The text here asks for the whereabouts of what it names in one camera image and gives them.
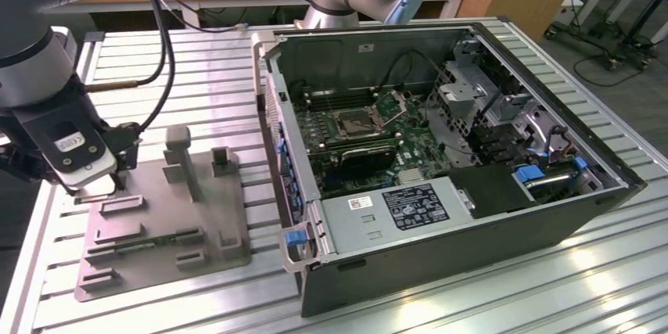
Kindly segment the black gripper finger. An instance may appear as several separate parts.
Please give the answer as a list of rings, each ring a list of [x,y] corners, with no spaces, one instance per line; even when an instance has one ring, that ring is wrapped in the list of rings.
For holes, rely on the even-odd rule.
[[[114,191],[122,191],[125,186],[124,172],[137,167],[137,150],[140,138],[134,136],[112,136],[110,151],[116,158],[116,169],[110,173]]]
[[[36,150],[18,148],[16,145],[1,146],[1,170],[25,182],[46,181],[60,185],[69,196],[74,190],[68,188],[58,175]]]

